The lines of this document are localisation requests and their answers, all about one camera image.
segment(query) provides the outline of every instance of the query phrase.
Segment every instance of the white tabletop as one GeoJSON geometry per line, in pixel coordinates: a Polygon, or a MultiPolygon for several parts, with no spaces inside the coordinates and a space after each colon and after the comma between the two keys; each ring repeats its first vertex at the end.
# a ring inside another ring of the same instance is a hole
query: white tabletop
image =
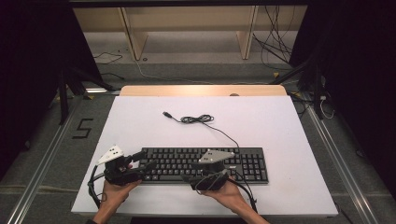
{"type": "MultiPolygon", "coordinates": [[[[180,124],[165,117],[163,111],[177,119],[209,114],[215,119],[208,124],[227,133],[240,147],[263,148],[269,184],[250,185],[259,214],[338,214],[289,96],[116,97],[72,212],[88,215],[97,211],[87,182],[93,166],[113,145],[118,145],[125,155],[142,147],[235,147],[222,133],[200,123],[180,124]]],[[[96,173],[104,168],[101,165],[96,173]]],[[[96,192],[100,193],[102,187],[103,179],[97,180],[96,192]]],[[[140,185],[117,213],[145,217],[235,216],[215,200],[198,195],[190,185],[140,185]]]]}

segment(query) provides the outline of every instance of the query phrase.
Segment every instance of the black panel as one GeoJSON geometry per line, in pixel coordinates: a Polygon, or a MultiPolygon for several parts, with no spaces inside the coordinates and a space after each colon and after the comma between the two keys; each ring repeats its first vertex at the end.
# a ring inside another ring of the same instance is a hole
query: black panel
{"type": "Polygon", "coordinates": [[[65,67],[102,79],[72,8],[2,1],[0,33],[1,178],[56,95],[65,67]]]}
{"type": "Polygon", "coordinates": [[[361,3],[326,71],[326,89],[396,199],[394,4],[361,3]]]}
{"type": "Polygon", "coordinates": [[[289,60],[292,66],[298,66],[309,58],[340,2],[342,0],[310,2],[289,60]]]}

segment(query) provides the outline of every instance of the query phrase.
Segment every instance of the keyboard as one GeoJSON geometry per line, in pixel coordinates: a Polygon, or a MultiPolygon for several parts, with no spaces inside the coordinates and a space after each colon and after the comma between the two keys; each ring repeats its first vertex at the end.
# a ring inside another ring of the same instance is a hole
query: keyboard
{"type": "Polygon", "coordinates": [[[234,153],[223,163],[236,182],[268,184],[262,147],[143,147],[146,158],[139,166],[153,160],[157,166],[146,174],[142,184],[187,184],[180,175],[202,175],[201,170],[191,169],[190,163],[198,162],[208,149],[234,153]]]}

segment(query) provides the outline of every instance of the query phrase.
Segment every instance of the wire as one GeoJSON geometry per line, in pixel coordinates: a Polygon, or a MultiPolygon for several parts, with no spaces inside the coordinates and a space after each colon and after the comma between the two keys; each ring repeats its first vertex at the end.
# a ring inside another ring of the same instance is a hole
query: wire
{"type": "Polygon", "coordinates": [[[109,52],[103,52],[103,53],[101,53],[101,54],[99,54],[99,55],[97,55],[97,56],[94,56],[93,58],[95,59],[95,58],[100,58],[102,55],[104,55],[104,54],[108,54],[108,55],[111,55],[111,56],[117,56],[118,58],[116,58],[116,59],[114,59],[114,60],[111,60],[110,62],[108,62],[108,63],[99,63],[99,64],[110,64],[110,63],[114,63],[114,62],[116,62],[116,61],[118,61],[119,59],[121,59],[122,58],[122,55],[120,55],[120,54],[113,54],[113,53],[109,53],[109,52]]]}
{"type": "Polygon", "coordinates": [[[195,185],[195,191],[197,191],[197,193],[199,194],[199,195],[202,195],[202,193],[198,190],[198,186],[202,183],[202,182],[204,182],[204,180],[206,180],[206,179],[208,179],[208,178],[210,178],[210,177],[212,177],[212,176],[218,176],[213,182],[212,182],[212,184],[209,186],[209,187],[207,187],[207,189],[205,189],[205,190],[210,190],[215,184],[216,184],[216,182],[218,182],[219,181],[219,179],[223,176],[221,173],[216,173],[216,174],[214,174],[214,175],[207,175],[207,176],[205,176],[204,178],[202,178],[196,185],[195,185]]]}
{"type": "MultiPolygon", "coordinates": [[[[140,64],[137,61],[134,61],[137,65],[137,68],[139,69],[140,75],[142,77],[148,77],[148,78],[156,78],[159,80],[165,80],[165,81],[187,81],[187,82],[192,82],[192,83],[200,83],[200,84],[208,84],[208,85],[218,85],[214,82],[208,82],[208,81],[195,81],[195,80],[189,80],[189,79],[185,79],[185,78],[169,78],[169,77],[155,77],[155,76],[149,76],[149,75],[145,75],[142,72],[142,69],[140,67],[140,64]]],[[[234,83],[230,83],[227,85],[238,85],[238,84],[245,84],[245,85],[256,85],[256,84],[268,84],[266,82],[234,82],[234,83]]]]}
{"type": "Polygon", "coordinates": [[[292,101],[294,103],[300,103],[303,106],[304,110],[302,112],[297,112],[297,114],[300,115],[299,119],[301,119],[303,117],[303,115],[305,114],[306,109],[309,108],[314,102],[303,100],[294,92],[288,92],[288,95],[290,96],[290,98],[292,98],[292,101]]]}
{"type": "Polygon", "coordinates": [[[114,77],[118,77],[119,79],[125,80],[125,77],[116,75],[116,74],[114,74],[114,73],[102,73],[101,75],[102,75],[102,76],[114,76],[114,77]]]}
{"type": "Polygon", "coordinates": [[[335,112],[335,110],[333,110],[332,111],[332,115],[330,116],[330,117],[328,117],[327,115],[326,115],[326,113],[323,111],[323,102],[324,102],[324,100],[321,100],[320,101],[320,110],[322,111],[322,114],[323,114],[323,116],[324,117],[326,117],[326,119],[332,119],[332,117],[334,117],[334,112],[335,112]]]}
{"type": "Polygon", "coordinates": [[[99,175],[95,176],[95,172],[96,172],[97,168],[98,168],[97,165],[95,165],[93,167],[90,181],[88,181],[88,193],[91,195],[91,197],[93,198],[93,201],[95,202],[96,206],[99,208],[100,200],[98,198],[98,195],[95,193],[95,187],[94,187],[93,182],[95,182],[95,180],[97,180],[97,179],[101,178],[102,176],[104,176],[104,174],[99,174],[99,175]]]}
{"type": "Polygon", "coordinates": [[[211,129],[216,130],[216,131],[218,131],[220,133],[223,133],[225,136],[227,136],[229,139],[231,139],[233,142],[235,142],[236,146],[239,148],[238,143],[235,140],[233,140],[227,133],[224,133],[223,131],[221,131],[219,129],[213,128],[213,127],[205,124],[206,122],[209,122],[209,121],[212,121],[212,120],[215,119],[214,117],[212,117],[210,115],[201,115],[199,118],[183,117],[180,120],[177,120],[174,117],[172,117],[172,115],[170,115],[168,112],[163,112],[163,114],[166,117],[168,117],[169,119],[174,119],[175,121],[180,122],[180,123],[191,124],[191,123],[195,123],[195,122],[200,122],[200,123],[204,124],[208,128],[211,128],[211,129]]]}
{"type": "Polygon", "coordinates": [[[290,81],[290,82],[286,82],[286,83],[280,83],[280,85],[285,86],[285,85],[289,85],[291,83],[295,83],[298,82],[299,80],[294,80],[294,81],[290,81]]]}
{"type": "Polygon", "coordinates": [[[257,36],[255,36],[255,34],[253,34],[254,39],[255,39],[256,41],[258,41],[258,43],[262,46],[262,53],[261,53],[262,63],[263,63],[266,67],[269,67],[269,68],[278,69],[278,70],[290,70],[290,69],[275,68],[275,67],[269,66],[268,64],[266,64],[266,63],[263,61],[262,54],[263,54],[263,51],[264,51],[264,50],[267,50],[267,61],[269,61],[269,59],[268,59],[268,53],[271,53],[271,54],[273,54],[274,56],[276,56],[279,60],[281,60],[282,62],[289,64],[289,62],[287,61],[287,58],[286,58],[285,53],[287,53],[287,54],[290,56],[290,55],[291,55],[291,52],[290,52],[290,51],[291,51],[291,48],[289,48],[288,46],[286,46],[286,44],[283,42],[283,39],[282,39],[282,38],[283,38],[283,37],[286,35],[286,33],[290,30],[292,21],[293,21],[293,19],[294,19],[295,6],[293,7],[293,12],[292,12],[292,15],[291,15],[291,20],[290,20],[288,29],[287,29],[287,31],[286,31],[283,35],[280,35],[280,34],[279,34],[279,29],[278,29],[278,25],[279,25],[279,24],[278,24],[278,20],[277,20],[277,18],[278,18],[278,16],[279,16],[280,7],[279,7],[279,6],[276,6],[276,7],[274,8],[273,16],[272,16],[272,17],[271,17],[271,15],[270,15],[269,11],[268,11],[268,8],[267,8],[267,7],[264,7],[264,8],[265,8],[265,11],[266,11],[266,13],[267,13],[268,19],[269,19],[270,22],[271,22],[271,31],[270,31],[270,34],[267,36],[267,38],[265,39],[265,41],[260,41],[259,38],[257,38],[257,36]],[[268,40],[269,40],[269,38],[270,38],[270,36],[273,38],[273,41],[275,41],[275,42],[279,45],[279,47],[276,47],[276,46],[274,46],[274,45],[270,45],[270,44],[267,43],[268,40]],[[276,50],[280,51],[281,54],[282,54],[282,56],[283,56],[283,58],[282,58],[281,56],[279,56],[278,54],[274,53],[271,49],[276,49],[276,50]]]}
{"type": "Polygon", "coordinates": [[[247,190],[243,185],[239,184],[238,182],[236,182],[236,181],[234,181],[234,180],[232,180],[232,179],[230,179],[230,178],[228,178],[227,181],[229,181],[229,182],[235,184],[236,186],[238,186],[240,189],[242,189],[242,190],[247,194],[247,196],[248,196],[248,198],[249,198],[249,200],[250,200],[251,208],[252,208],[256,213],[258,213],[258,212],[257,212],[257,207],[256,207],[256,202],[254,201],[252,195],[248,192],[248,190],[247,190]]]}
{"type": "Polygon", "coordinates": [[[185,78],[168,78],[168,77],[148,76],[148,75],[143,74],[142,69],[140,68],[140,64],[139,64],[137,61],[134,61],[134,62],[136,63],[137,67],[139,68],[139,72],[140,72],[140,75],[141,75],[142,77],[157,78],[157,79],[165,80],[165,81],[175,81],[175,80],[178,80],[178,81],[188,81],[188,82],[193,82],[193,83],[201,83],[201,84],[216,85],[216,83],[213,83],[213,82],[207,82],[207,81],[194,81],[194,80],[189,80],[189,79],[185,79],[185,78]]]}
{"type": "MultiPolygon", "coordinates": [[[[25,190],[26,186],[24,185],[2,185],[0,186],[1,191],[13,192],[18,190],[25,190]]],[[[52,192],[61,192],[61,193],[69,193],[69,192],[78,192],[78,189],[63,189],[56,188],[53,186],[41,185],[38,187],[39,193],[52,193],[52,192]]]]}
{"type": "Polygon", "coordinates": [[[241,177],[241,179],[242,179],[242,180],[244,181],[244,183],[247,185],[247,188],[248,188],[248,190],[250,191],[251,197],[254,198],[254,197],[253,197],[253,192],[251,191],[251,188],[250,188],[250,186],[248,185],[248,182],[246,181],[246,179],[245,179],[241,174],[239,174],[239,172],[237,172],[236,170],[233,170],[233,169],[228,169],[228,170],[230,170],[230,171],[235,171],[235,173],[236,173],[239,177],[241,177]]]}

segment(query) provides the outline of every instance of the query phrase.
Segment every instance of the computer cable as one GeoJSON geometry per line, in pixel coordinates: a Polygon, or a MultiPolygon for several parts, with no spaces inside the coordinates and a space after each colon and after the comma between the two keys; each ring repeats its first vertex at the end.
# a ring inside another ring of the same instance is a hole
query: computer cable
{"type": "Polygon", "coordinates": [[[198,117],[198,118],[194,118],[194,117],[183,117],[183,118],[181,118],[180,120],[177,120],[177,119],[175,119],[174,117],[172,117],[172,115],[170,115],[168,112],[163,112],[163,114],[164,114],[166,117],[168,117],[169,119],[174,119],[175,121],[177,121],[177,122],[179,122],[179,123],[185,123],[185,124],[192,124],[192,123],[196,123],[196,122],[202,123],[202,124],[204,124],[204,125],[205,125],[206,127],[208,127],[208,128],[211,128],[211,129],[216,130],[216,131],[218,131],[218,132],[220,132],[220,133],[223,133],[223,134],[224,134],[225,136],[227,136],[230,140],[232,140],[233,142],[235,142],[235,143],[236,143],[236,146],[239,148],[238,143],[237,143],[235,140],[233,140],[227,133],[225,133],[225,132],[223,132],[223,131],[221,131],[221,130],[219,130],[219,129],[213,128],[213,127],[211,127],[211,126],[209,126],[209,125],[206,124],[206,122],[209,122],[209,121],[212,121],[212,120],[215,119],[214,117],[212,117],[212,116],[210,116],[210,115],[201,115],[201,116],[198,117]]]}

